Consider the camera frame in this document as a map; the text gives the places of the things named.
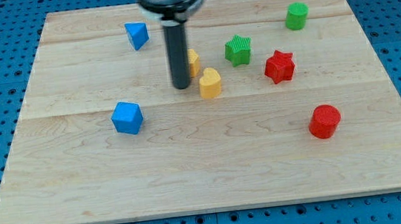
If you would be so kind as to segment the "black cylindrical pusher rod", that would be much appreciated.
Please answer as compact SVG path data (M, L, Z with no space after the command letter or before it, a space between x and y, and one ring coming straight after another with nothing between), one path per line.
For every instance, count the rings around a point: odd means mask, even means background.
M187 89L191 84L191 76L185 24L163 21L162 28L173 87L179 90Z

